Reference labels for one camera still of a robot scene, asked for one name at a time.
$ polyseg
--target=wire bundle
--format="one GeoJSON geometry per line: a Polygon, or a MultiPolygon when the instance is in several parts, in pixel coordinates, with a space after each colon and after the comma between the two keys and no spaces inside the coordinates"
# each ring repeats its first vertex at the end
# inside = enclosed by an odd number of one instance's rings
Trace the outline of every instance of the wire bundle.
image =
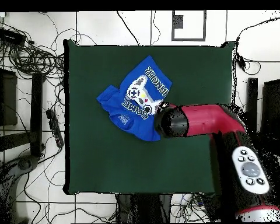
{"type": "Polygon", "coordinates": [[[182,199],[179,204],[172,204],[171,205],[171,216],[175,218],[176,223],[180,223],[180,219],[183,218],[185,223],[188,222],[198,222],[209,219],[207,217],[206,210],[202,207],[203,203],[201,202],[201,194],[200,193],[191,193],[191,197],[189,200],[186,200],[185,197],[186,194],[183,194],[182,199]],[[179,210],[177,211],[176,215],[173,215],[172,213],[172,207],[179,207],[179,210]],[[204,216],[200,216],[197,212],[203,212],[204,216]],[[196,215],[198,219],[191,219],[193,215],[196,215]]]}

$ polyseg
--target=white floor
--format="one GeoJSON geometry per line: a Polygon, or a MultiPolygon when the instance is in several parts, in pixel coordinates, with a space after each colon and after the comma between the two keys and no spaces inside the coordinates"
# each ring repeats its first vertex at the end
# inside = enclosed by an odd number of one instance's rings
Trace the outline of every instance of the white floor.
{"type": "MultiPolygon", "coordinates": [[[[154,46],[177,46],[177,45],[213,45],[220,46],[222,43],[231,40],[235,40],[239,33],[246,27],[255,25],[267,19],[272,19],[280,16],[280,10],[229,10],[227,12],[227,25],[226,25],[226,10],[208,10],[206,19],[206,40],[205,42],[193,42],[193,41],[171,41],[171,11],[152,11],[153,16],[155,15],[154,24],[160,30],[160,35],[158,29],[152,26],[152,41],[158,41],[154,43],[154,46]]],[[[121,12],[121,16],[126,21],[127,25],[138,39],[141,45],[148,46],[150,43],[150,22],[151,22],[151,11],[137,11],[137,12],[121,12]]],[[[47,15],[51,18],[42,15],[38,12],[24,12],[24,13],[7,13],[4,18],[4,22],[7,25],[15,27],[19,30],[26,31],[31,35],[31,39],[35,41],[37,46],[51,47],[57,55],[62,54],[63,51],[63,39],[75,39],[75,28],[76,28],[76,14],[75,12],[48,12],[47,15]]],[[[184,17],[184,20],[191,22],[191,18],[188,19],[184,17]]],[[[93,41],[98,45],[136,45],[136,41],[128,32],[124,26],[121,19],[117,16],[116,12],[78,12],[78,22],[77,28],[80,34],[86,34],[91,37],[93,41]]],[[[192,30],[192,35],[198,35],[196,29],[192,30]]],[[[94,42],[87,36],[79,36],[78,40],[80,45],[94,45],[94,42]]],[[[271,81],[274,79],[280,79],[280,62],[270,62],[270,61],[280,61],[280,20],[270,22],[267,24],[262,24],[260,26],[252,27],[242,32],[239,44],[239,54],[244,58],[261,62],[261,70],[258,74],[254,76],[249,76],[248,74],[237,68],[237,98],[236,103],[241,106],[246,103],[246,82],[249,77],[258,78],[259,88],[258,88],[258,98],[262,97],[262,86],[266,81],[271,81]]],[[[258,71],[258,64],[251,62],[250,68],[247,71],[250,74],[256,73],[258,71]]],[[[50,80],[51,83],[59,83],[58,79],[50,80]]],[[[18,94],[17,98],[26,98],[31,102],[31,96],[25,93],[31,92],[31,81],[19,79],[18,80],[18,94]]],[[[54,94],[54,87],[49,84],[48,81],[44,83],[44,93],[43,93],[43,107],[48,109],[50,107],[50,102],[55,102],[56,96],[54,94]]],[[[64,94],[61,93],[60,99],[64,100],[64,94]]],[[[64,122],[64,110],[63,106],[58,106],[56,108],[57,114],[59,115],[59,122],[64,122]]],[[[17,111],[27,129],[30,125],[30,105],[26,100],[17,101],[17,111]]],[[[261,121],[261,100],[258,101],[258,129],[259,123],[261,121]]],[[[5,129],[10,130],[22,130],[23,127],[19,121],[18,125],[15,127],[5,127],[5,129]]],[[[14,131],[6,131],[5,135],[15,133],[14,131]]],[[[44,113],[43,115],[43,142],[45,142],[49,137],[51,137],[51,132],[48,126],[47,117],[44,113]]],[[[14,159],[19,155],[20,152],[27,149],[28,145],[23,145],[21,147],[6,150],[4,154],[1,154],[1,160],[7,162],[14,159]]],[[[46,157],[49,157],[57,152],[55,141],[53,138],[49,139],[47,142],[46,157]]],[[[47,167],[46,170],[47,177],[52,183],[56,185],[64,184],[64,172],[57,173],[54,178],[53,175],[57,171],[65,170],[65,152],[64,150],[54,158],[45,161],[44,164],[40,164],[36,170],[30,174],[30,179],[28,183],[27,193],[37,201],[41,201],[41,212],[37,216],[35,223],[47,223],[46,218],[44,218],[45,208],[47,202],[50,201],[50,221],[52,223],[90,223],[95,221],[97,218],[85,214],[81,210],[77,210],[76,213],[69,213],[67,215],[60,215],[53,219],[56,214],[67,213],[74,211],[76,200],[76,207],[83,208],[85,211],[100,216],[100,217],[110,217],[115,210],[115,197],[112,194],[96,194],[96,193],[80,193],[76,195],[65,195],[62,191],[62,186],[50,185],[50,193],[48,194],[49,181],[46,179],[44,174],[42,174],[35,182],[29,185],[34,179],[36,179],[39,174],[47,167]]],[[[34,218],[35,214],[39,210],[39,206],[30,201],[25,194],[22,192],[24,184],[27,180],[27,175],[24,175],[17,187],[17,211],[20,217],[29,217],[30,222],[34,218]]],[[[172,199],[173,203],[181,202],[181,194],[175,194],[172,199]]],[[[177,214],[178,209],[172,208],[173,215],[177,214]]],[[[175,222],[175,218],[171,216],[171,221],[175,222]]]]}

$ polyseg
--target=power strip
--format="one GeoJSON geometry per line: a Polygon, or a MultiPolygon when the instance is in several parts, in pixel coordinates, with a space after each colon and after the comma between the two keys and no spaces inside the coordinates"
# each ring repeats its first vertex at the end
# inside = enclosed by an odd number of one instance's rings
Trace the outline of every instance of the power strip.
{"type": "Polygon", "coordinates": [[[56,145],[61,149],[64,146],[64,141],[63,141],[63,137],[61,136],[61,131],[59,128],[58,120],[56,118],[56,114],[51,109],[47,110],[45,113],[47,115],[47,118],[49,119],[49,126],[55,137],[56,145]]]}

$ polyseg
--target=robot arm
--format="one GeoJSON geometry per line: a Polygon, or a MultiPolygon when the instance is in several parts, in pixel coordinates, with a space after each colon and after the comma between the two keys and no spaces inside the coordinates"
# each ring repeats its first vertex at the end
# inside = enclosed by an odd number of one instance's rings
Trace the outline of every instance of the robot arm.
{"type": "Polygon", "coordinates": [[[175,106],[162,103],[155,128],[165,137],[209,135],[219,166],[222,222],[280,221],[267,173],[244,124],[219,104],[175,106]]]}

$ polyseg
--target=game controller print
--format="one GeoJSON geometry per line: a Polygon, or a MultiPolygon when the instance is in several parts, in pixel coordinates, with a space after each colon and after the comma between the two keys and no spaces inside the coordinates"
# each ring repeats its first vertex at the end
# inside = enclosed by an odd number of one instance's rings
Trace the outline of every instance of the game controller print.
{"type": "Polygon", "coordinates": [[[158,105],[163,100],[153,100],[148,91],[144,88],[148,77],[146,75],[139,76],[132,82],[127,90],[126,97],[128,100],[135,100],[149,115],[156,113],[158,105]]]}

